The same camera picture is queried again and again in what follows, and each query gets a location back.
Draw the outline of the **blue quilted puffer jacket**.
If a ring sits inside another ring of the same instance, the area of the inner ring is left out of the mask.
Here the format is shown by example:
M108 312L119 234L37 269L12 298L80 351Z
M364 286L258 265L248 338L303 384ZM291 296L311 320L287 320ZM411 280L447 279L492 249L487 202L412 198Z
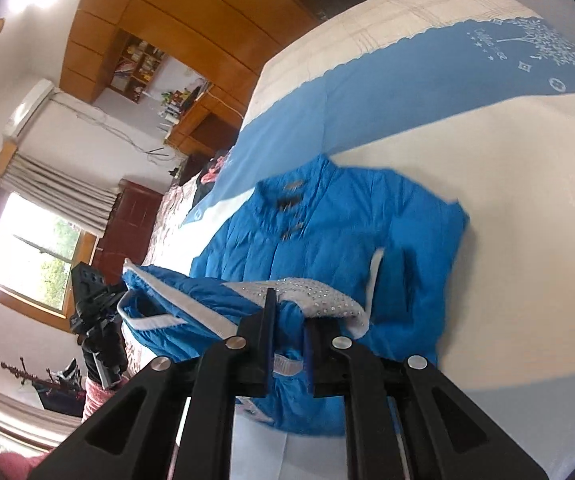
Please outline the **blue quilted puffer jacket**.
M182 362L237 333L275 292L274 379L241 406L274 429L337 437L343 402L310 392L306 321L335 318L382 358L434 360L467 222L458 203L401 174L317 157L257 183L188 274L126 264L118 313L139 344Z

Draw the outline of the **wooden framed window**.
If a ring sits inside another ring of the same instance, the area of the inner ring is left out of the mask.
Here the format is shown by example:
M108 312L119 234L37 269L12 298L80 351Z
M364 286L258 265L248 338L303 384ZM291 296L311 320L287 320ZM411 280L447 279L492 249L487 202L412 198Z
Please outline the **wooden framed window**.
M0 150L0 180L18 147ZM97 237L0 186L0 304L68 332L74 299L66 274L89 263Z

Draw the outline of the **dark wooden headboard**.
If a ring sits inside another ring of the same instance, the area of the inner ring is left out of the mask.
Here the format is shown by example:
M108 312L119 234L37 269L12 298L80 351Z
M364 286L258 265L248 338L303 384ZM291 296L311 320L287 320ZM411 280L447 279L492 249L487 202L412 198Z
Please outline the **dark wooden headboard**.
M163 195L127 179L118 183L104 235L98 241L91 265L108 284L120 280L125 259L141 263L146 258Z

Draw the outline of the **grey striped curtain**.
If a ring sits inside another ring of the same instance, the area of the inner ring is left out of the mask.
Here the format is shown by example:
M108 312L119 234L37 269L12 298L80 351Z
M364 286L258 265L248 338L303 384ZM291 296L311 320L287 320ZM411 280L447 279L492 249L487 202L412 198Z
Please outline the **grey striped curtain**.
M0 185L97 238L104 236L117 193L56 170L16 152L0 178Z

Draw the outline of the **dark garment on bed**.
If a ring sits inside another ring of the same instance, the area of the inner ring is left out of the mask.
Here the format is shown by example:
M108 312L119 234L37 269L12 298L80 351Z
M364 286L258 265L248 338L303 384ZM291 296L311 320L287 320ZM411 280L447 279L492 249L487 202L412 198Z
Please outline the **dark garment on bed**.
M228 156L228 151L218 151L203 167L196 178L196 194L193 197L193 205L198 204L207 194L210 194Z

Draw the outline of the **wooden desk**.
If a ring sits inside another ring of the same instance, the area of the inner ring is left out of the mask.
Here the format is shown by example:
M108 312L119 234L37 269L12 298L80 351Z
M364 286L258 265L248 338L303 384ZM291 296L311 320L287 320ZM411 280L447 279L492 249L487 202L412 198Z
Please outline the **wooden desk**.
M237 142L245 107L212 84L173 126L165 144L184 155L212 156Z

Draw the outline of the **wooden wardrobe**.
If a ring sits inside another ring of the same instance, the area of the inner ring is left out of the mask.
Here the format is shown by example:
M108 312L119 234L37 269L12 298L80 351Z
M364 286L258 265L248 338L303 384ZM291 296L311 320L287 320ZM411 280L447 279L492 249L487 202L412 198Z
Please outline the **wooden wardrobe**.
M131 34L243 108L266 62L321 20L317 0L79 0L60 86L94 102L110 82L124 35Z

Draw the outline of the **blue and white bed blanket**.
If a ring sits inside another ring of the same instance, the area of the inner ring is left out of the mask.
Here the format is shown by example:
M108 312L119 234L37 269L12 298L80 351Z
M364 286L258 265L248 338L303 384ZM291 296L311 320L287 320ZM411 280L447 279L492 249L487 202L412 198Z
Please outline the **blue and white bed blanket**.
M516 0L354 6L265 64L216 188L148 261L188 273L258 181L320 154L461 204L440 367L575 479L575 44Z

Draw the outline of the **white wall air conditioner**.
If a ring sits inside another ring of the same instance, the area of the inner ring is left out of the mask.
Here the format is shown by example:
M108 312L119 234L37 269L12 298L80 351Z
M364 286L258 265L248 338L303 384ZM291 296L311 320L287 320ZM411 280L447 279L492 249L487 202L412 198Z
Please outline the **white wall air conditioner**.
M50 98L55 88L56 86L48 79L37 81L9 116L3 127L2 136L6 140L18 143L30 118L42 107L45 100Z

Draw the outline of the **wooden wall shelf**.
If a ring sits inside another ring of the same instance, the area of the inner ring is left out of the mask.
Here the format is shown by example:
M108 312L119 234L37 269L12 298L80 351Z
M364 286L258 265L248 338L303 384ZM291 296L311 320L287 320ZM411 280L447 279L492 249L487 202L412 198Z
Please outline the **wooden wall shelf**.
M120 29L112 44L114 62L108 87L138 104L160 71L167 54L154 44Z

